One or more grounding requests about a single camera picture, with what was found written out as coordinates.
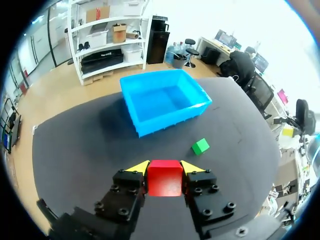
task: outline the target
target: green cube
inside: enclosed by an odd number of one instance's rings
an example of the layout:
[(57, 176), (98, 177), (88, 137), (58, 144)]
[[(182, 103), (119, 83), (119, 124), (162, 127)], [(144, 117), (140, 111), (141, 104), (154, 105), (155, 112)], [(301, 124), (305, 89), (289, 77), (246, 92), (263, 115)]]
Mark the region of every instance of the green cube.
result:
[(192, 149), (196, 155), (203, 154), (208, 148), (210, 148), (210, 146), (205, 138), (202, 138), (192, 145)]

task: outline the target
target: wooden floor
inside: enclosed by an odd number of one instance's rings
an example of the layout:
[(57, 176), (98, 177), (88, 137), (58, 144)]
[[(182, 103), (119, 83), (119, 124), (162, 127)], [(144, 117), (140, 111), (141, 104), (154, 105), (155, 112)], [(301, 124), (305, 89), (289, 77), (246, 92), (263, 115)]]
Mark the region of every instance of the wooden floor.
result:
[[(193, 59), (193, 62), (196, 68), (184, 68), (193, 78), (216, 77), (218, 67), (206, 65), (197, 59)], [(166, 63), (159, 63), (147, 65), (145, 71), (167, 69), (170, 67)], [(41, 196), (37, 194), (33, 172), (33, 127), (74, 106), (120, 92), (121, 77), (142, 72), (141, 66), (117, 69), (112, 76), (82, 86), (74, 65), (65, 63), (43, 75), (19, 101), (18, 111), (22, 115), (21, 134), (11, 154), (17, 182), (15, 185), (22, 204), (43, 232), (47, 233), (50, 225), (36, 205)]]

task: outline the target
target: blue plastic bin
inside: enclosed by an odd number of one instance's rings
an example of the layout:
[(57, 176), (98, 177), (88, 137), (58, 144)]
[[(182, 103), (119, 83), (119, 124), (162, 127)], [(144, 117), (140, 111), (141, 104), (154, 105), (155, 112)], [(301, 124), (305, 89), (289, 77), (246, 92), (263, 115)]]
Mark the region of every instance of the blue plastic bin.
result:
[(139, 137), (201, 115), (211, 98), (184, 70), (165, 70), (120, 79)]

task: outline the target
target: white shelving unit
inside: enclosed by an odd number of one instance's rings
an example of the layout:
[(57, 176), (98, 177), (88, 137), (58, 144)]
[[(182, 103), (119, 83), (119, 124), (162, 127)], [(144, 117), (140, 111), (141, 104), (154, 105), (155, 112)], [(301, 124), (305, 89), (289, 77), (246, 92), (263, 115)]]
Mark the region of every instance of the white shelving unit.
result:
[[(118, 4), (112, 5), (112, 0), (109, 0), (110, 2), (109, 18), (86, 23), (85, 21), (86, 21), (87, 10), (94, 9), (99, 4), (102, 4), (103, 2), (105, 1), (103, 0), (93, 0), (93, 1), (92, 0), (91, 1), (90, 0), (69, 0), (69, 6), (68, 6), (68, 12), (67, 12), (68, 38), (69, 38), (69, 44), (71, 48), (71, 55), (74, 62), (74, 67), (78, 75), (79, 81), (82, 85), (84, 85), (84, 81), (87, 78), (100, 73), (111, 71), (114, 69), (125, 68), (125, 67), (134, 66), (134, 65), (142, 65), (142, 69), (146, 68), (149, 35), (150, 35), (151, 21), (152, 21), (152, 14), (151, 14), (152, 0), (144, 1), (142, 14), (140, 16), (124, 16), (122, 14), (122, 10), (124, 6), (121, 3), (120, 4), (118, 3), (121, 1), (118, 1), (117, 2)], [(80, 19), (82, 19), (83, 21), (82, 25), (78, 24)], [(114, 25), (115, 23), (119, 23), (119, 24), (126, 23), (127, 32), (130, 32), (130, 27), (132, 28), (134, 24), (134, 30), (140, 31), (141, 39), (127, 38), (125, 42), (120, 42), (120, 43), (112, 43), (109, 40), (107, 44), (100, 47), (84, 49), (82, 51), (75, 51), (75, 49), (78, 48), (79, 43), (84, 44), (84, 42), (86, 42), (85, 37), (88, 35), (90, 28), (94, 25), (101, 24), (101, 23), (108, 23), (109, 29), (111, 28), (110, 26)], [(74, 41), (72, 40), (73, 39), (72, 36), (74, 35), (76, 36), (76, 39), (77, 39), (77, 46), (74, 45)], [(95, 70), (85, 74), (82, 73), (81, 60), (83, 57), (99, 51), (105, 51), (108, 49), (118, 49), (120, 48), (120, 46), (128, 45), (128, 44), (139, 44), (142, 46), (142, 58), (140, 60), (134, 61), (134, 62), (123, 61), (122, 63), (104, 67), (99, 70)]]

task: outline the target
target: person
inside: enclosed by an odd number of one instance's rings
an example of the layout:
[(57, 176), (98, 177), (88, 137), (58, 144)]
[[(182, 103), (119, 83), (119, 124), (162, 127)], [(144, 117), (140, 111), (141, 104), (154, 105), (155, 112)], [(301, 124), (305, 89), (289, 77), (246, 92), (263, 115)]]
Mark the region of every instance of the person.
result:
[(244, 52), (234, 51), (230, 53), (230, 60), (223, 62), (220, 65), (220, 72), (217, 74), (221, 77), (233, 77), (238, 75), (236, 81), (241, 88), (245, 88), (255, 75), (255, 64), (252, 59), (255, 57), (256, 50), (248, 46)]

